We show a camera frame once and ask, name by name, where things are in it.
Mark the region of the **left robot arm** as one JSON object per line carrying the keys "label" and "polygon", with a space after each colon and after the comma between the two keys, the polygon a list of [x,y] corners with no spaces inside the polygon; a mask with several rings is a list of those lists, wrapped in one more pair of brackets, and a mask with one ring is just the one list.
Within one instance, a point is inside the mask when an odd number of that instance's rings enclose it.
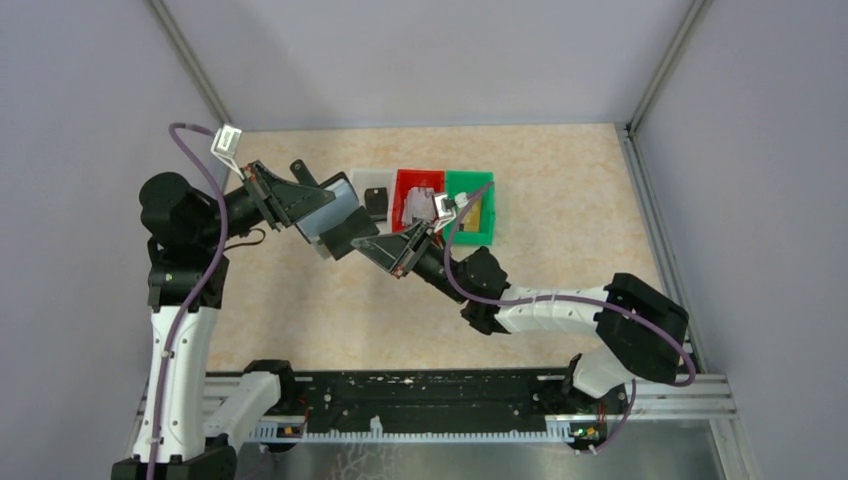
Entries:
{"label": "left robot arm", "polygon": [[254,161],[239,188],[214,195],[174,172],[142,186],[141,221],[150,233],[150,380],[132,451],[113,465],[113,478],[231,479],[261,417],[303,405],[287,361],[255,360],[232,395],[211,415],[203,411],[206,362],[229,269],[227,242],[261,223],[275,230],[293,226],[340,196],[343,174],[318,182],[301,161],[291,170],[292,178],[284,179]]}

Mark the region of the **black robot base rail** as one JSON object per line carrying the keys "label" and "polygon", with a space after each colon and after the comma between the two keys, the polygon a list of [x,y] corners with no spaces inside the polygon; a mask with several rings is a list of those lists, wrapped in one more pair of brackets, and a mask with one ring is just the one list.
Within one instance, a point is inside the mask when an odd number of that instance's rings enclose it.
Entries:
{"label": "black robot base rail", "polygon": [[626,387],[599,400],[554,369],[304,371],[249,432],[275,449],[302,443],[602,442]]}

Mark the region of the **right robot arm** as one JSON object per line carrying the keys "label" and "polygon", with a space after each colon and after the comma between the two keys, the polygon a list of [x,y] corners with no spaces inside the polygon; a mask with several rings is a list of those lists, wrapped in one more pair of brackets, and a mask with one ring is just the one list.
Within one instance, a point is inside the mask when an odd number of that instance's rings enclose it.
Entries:
{"label": "right robot arm", "polygon": [[456,261],[422,224],[351,245],[392,276],[413,273],[460,304],[462,317],[484,335],[547,332],[599,340],[600,347],[570,360],[567,395],[599,399],[637,379],[681,387],[697,374],[683,347],[687,311],[632,274],[617,273],[588,289],[521,287],[509,282],[488,248]]}

